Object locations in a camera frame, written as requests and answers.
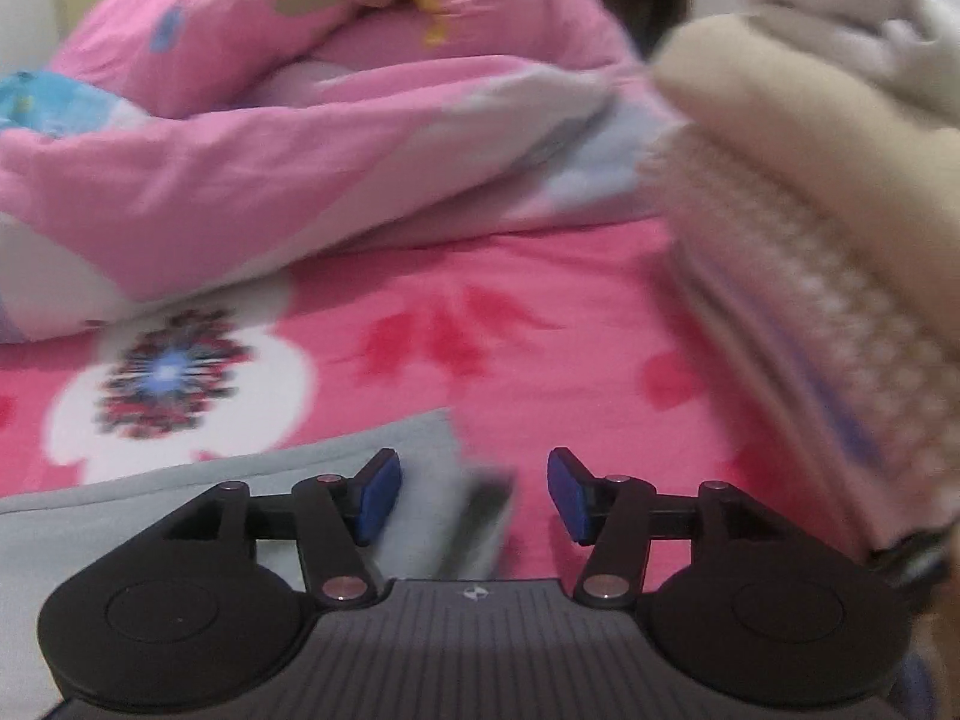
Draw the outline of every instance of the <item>pink blanket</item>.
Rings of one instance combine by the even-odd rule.
[[[515,469],[512,576],[575,575],[545,462],[724,478],[848,546],[685,312],[658,221],[312,259],[93,335],[0,347],[0,493],[302,445],[435,408]],[[657,544],[652,578],[684,560]]]
[[[397,220],[366,245],[648,213],[635,166],[668,117],[597,0],[400,3],[101,2],[50,70],[153,118],[0,133],[0,341],[138,316]]]

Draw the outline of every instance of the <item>blue flower center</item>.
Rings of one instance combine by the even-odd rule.
[[[150,364],[143,389],[152,395],[166,395],[181,388],[190,358],[184,351],[168,349]]]

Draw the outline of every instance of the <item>folded towel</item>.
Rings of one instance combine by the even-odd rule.
[[[400,453],[404,478],[371,548],[379,572],[491,576],[505,536],[509,485],[502,476],[456,463],[458,442],[442,412],[316,445],[0,500],[0,717],[35,720],[58,699],[35,631],[40,606],[62,581],[224,479],[247,481],[255,495],[289,493],[319,473],[352,476],[384,446]],[[264,542],[257,560],[304,588],[293,543]]]
[[[960,124],[960,11],[943,0],[746,0],[764,29]]]
[[[664,142],[661,197],[695,312],[865,541],[960,517],[960,355],[839,225],[696,125]]]
[[[738,16],[679,29],[654,77],[719,142],[842,223],[884,280],[960,348],[960,130]]]

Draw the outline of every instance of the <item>blue gripper pad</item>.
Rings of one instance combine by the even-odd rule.
[[[360,490],[360,502],[354,529],[354,541],[358,546],[367,546],[383,530],[390,512],[397,502],[403,471],[397,453],[387,459],[373,479]]]
[[[574,478],[557,450],[546,461],[546,485],[570,538],[578,544],[593,541],[587,490]]]

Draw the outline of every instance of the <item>white cloth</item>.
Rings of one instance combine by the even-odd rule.
[[[960,124],[960,10],[944,0],[745,0],[776,37]]]

